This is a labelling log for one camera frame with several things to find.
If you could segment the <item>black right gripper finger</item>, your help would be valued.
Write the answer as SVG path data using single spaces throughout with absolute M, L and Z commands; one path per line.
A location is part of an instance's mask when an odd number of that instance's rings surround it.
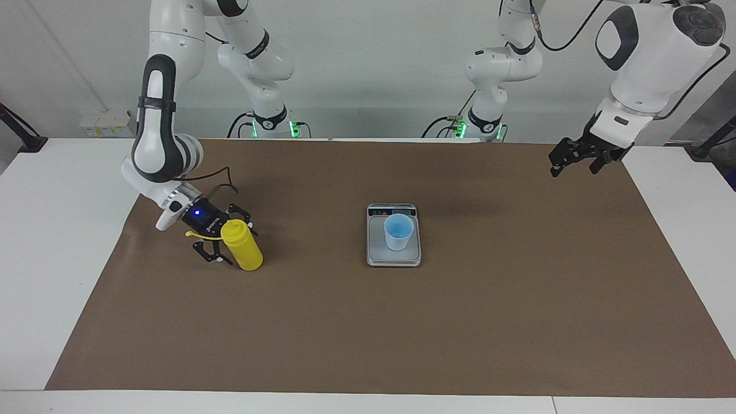
M 243 221 L 247 228 L 250 229 L 251 234 L 253 236 L 258 236 L 258 232 L 253 229 L 254 224 L 251 220 L 250 213 L 247 212 L 247 210 L 242 209 L 239 205 L 229 204 L 229 219 Z
M 208 252 L 205 248 L 206 242 L 210 242 L 212 251 Z M 219 246 L 221 242 L 221 238 L 211 238 L 211 237 L 205 237 L 200 238 L 193 244 L 193 249 L 197 254 L 200 255 L 206 262 L 219 262 L 219 263 L 227 263 L 229 265 L 233 265 L 233 262 L 223 254 L 221 251 L 221 248 Z

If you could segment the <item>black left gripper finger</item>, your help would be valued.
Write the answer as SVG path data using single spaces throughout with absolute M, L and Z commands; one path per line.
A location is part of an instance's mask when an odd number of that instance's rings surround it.
M 589 165 L 589 170 L 592 174 L 596 175 L 600 170 L 602 170 L 602 168 L 610 165 L 610 163 L 620 162 L 632 148 L 633 147 L 600 150 L 599 153 L 597 153 L 596 160 Z
M 573 163 L 582 159 L 580 152 L 580 144 L 569 138 L 563 138 L 554 149 L 549 153 L 550 173 L 552 177 L 562 173 L 562 170 Z

